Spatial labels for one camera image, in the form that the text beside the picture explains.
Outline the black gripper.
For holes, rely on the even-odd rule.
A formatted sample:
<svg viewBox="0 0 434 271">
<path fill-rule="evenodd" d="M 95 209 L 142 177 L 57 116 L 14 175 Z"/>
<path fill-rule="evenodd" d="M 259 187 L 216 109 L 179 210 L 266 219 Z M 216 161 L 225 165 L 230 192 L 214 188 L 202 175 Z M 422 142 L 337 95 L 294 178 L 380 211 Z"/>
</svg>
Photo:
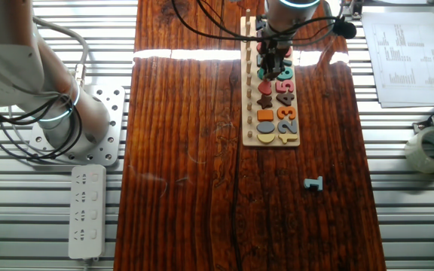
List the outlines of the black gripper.
<svg viewBox="0 0 434 271">
<path fill-rule="evenodd" d="M 261 41 L 260 55 L 274 54 L 274 77 L 277 78 L 284 71 L 283 60 L 291 55 L 291 41 L 282 37 L 265 38 Z M 264 78 L 271 79 L 273 71 L 273 57 L 264 58 Z"/>
</svg>

